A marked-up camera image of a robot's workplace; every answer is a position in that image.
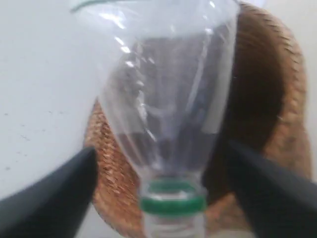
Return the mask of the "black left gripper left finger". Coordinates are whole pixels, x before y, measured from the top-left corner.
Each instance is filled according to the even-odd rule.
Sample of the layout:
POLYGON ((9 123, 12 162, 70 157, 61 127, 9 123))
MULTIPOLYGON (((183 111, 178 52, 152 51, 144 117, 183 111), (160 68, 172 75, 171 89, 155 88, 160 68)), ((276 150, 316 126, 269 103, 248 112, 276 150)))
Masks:
POLYGON ((73 238, 96 187, 96 151, 87 147, 37 183, 0 202, 2 238, 73 238))

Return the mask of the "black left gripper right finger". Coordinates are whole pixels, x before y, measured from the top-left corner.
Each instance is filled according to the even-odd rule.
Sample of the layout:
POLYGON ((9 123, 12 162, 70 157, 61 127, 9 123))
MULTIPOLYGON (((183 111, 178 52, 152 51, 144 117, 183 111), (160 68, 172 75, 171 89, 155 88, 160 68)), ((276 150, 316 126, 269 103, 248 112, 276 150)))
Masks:
POLYGON ((229 186, 258 238, 315 238, 317 185, 248 146, 229 142, 229 186))

